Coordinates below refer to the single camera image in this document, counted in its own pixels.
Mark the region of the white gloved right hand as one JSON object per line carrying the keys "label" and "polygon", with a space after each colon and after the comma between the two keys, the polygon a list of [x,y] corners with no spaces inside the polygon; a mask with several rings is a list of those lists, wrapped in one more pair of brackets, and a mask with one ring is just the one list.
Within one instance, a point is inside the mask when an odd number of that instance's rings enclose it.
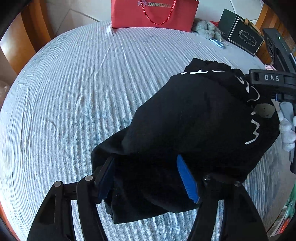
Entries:
{"label": "white gloved right hand", "polygon": [[283,116],[281,110],[277,111],[278,118],[280,120],[279,130],[282,139],[282,148],[286,152],[290,152],[295,147],[295,131],[292,130],[292,126],[295,127],[295,116],[292,119],[292,123]]}

